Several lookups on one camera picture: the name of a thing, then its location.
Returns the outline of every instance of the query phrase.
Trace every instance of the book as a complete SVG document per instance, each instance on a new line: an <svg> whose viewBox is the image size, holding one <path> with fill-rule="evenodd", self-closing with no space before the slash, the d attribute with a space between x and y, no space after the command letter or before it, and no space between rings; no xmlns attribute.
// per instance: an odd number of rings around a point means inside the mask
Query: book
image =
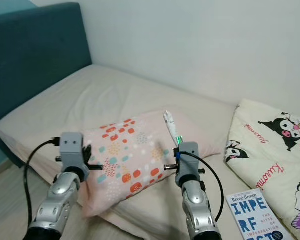
<svg viewBox="0 0 300 240"><path fill-rule="evenodd" d="M259 188L226 196L245 240L293 240L282 226Z"/></svg>

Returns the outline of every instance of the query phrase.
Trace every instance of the floor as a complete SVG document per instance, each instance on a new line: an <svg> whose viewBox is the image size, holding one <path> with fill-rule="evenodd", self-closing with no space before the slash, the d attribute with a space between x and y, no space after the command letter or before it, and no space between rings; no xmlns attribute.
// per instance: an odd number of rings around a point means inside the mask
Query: floor
<svg viewBox="0 0 300 240"><path fill-rule="evenodd" d="M30 171L29 189L32 208L38 209L49 186ZM28 209L23 186L23 169L12 166L0 174L0 240L22 240L27 231ZM82 219L81 207L71 211L62 235L64 240L139 240L100 217Z"/></svg>

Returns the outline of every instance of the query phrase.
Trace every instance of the bed frame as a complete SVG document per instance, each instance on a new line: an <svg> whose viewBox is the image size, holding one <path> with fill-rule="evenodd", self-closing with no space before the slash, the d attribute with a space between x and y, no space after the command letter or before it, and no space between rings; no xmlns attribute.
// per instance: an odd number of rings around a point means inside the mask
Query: bed frame
<svg viewBox="0 0 300 240"><path fill-rule="evenodd" d="M0 15L0 120L91 64L78 3ZM15 165L23 165L1 139L0 149Z"/></svg>

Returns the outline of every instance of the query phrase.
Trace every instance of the teal wall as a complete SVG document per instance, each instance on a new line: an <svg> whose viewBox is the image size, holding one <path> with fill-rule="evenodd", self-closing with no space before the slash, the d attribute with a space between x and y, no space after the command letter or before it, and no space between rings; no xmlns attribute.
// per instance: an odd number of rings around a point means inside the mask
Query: teal wall
<svg viewBox="0 0 300 240"><path fill-rule="evenodd" d="M35 7L36 5L29 0L0 0L0 15ZM0 150L0 164L6 159L6 155Z"/></svg>

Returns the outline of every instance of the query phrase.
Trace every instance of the cartoon print blanket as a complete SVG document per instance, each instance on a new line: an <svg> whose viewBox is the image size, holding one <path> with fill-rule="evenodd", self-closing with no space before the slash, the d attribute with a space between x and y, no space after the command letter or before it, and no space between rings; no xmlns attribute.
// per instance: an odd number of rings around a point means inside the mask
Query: cartoon print blanket
<svg viewBox="0 0 300 240"><path fill-rule="evenodd" d="M252 189L263 191L300 240L300 117L243 100L234 113L225 161Z"/></svg>

